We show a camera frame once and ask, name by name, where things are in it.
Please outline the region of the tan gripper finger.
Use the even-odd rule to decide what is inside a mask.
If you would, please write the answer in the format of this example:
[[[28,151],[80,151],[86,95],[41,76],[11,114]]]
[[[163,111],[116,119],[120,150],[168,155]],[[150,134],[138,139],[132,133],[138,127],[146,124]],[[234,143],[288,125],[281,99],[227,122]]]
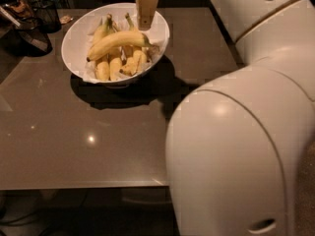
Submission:
[[[137,9],[137,23],[140,30],[151,28],[158,0],[135,0]]]

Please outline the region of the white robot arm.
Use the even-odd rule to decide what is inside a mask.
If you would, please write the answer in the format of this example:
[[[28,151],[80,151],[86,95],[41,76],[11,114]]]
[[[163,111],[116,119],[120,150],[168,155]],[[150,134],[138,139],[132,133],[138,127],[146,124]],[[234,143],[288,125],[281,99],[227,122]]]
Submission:
[[[295,236],[298,164],[315,128],[309,0],[211,0],[244,66],[196,88],[166,136],[181,236]]]

